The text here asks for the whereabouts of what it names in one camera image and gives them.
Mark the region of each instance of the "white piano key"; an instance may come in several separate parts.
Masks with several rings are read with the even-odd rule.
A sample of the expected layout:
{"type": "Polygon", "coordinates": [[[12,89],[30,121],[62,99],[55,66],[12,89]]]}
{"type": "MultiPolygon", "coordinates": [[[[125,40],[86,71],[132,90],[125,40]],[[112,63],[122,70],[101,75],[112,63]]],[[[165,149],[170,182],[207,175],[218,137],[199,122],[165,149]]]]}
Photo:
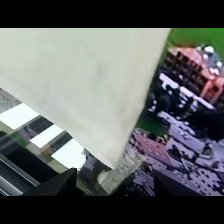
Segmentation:
{"type": "Polygon", "coordinates": [[[15,130],[37,116],[39,116],[39,114],[36,111],[28,107],[26,104],[21,103],[18,106],[0,114],[0,121],[15,130]]]}
{"type": "Polygon", "coordinates": [[[86,161],[84,148],[75,139],[63,145],[52,157],[68,169],[80,169],[86,161]]]}
{"type": "Polygon", "coordinates": [[[57,137],[59,134],[61,134],[64,130],[59,128],[57,125],[52,125],[34,138],[32,138],[30,141],[36,145],[39,148],[42,148],[47,143],[52,141],[55,137],[57,137]]]}

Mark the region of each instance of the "black pointed object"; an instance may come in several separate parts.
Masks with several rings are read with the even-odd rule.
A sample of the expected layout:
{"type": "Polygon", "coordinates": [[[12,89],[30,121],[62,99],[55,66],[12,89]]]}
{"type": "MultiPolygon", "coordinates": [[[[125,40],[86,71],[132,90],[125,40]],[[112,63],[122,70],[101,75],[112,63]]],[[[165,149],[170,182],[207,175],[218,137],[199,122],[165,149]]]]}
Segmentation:
{"type": "Polygon", "coordinates": [[[77,169],[71,168],[22,196],[84,196],[76,187],[77,169]]]}

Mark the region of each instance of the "white sheet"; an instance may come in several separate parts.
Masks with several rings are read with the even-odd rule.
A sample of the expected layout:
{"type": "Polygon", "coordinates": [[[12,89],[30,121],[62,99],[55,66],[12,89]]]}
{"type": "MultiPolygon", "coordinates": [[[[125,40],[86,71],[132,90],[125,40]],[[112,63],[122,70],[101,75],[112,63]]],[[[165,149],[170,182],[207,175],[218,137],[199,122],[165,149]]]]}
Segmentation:
{"type": "Polygon", "coordinates": [[[115,168],[168,32],[0,29],[1,88],[115,168]]]}

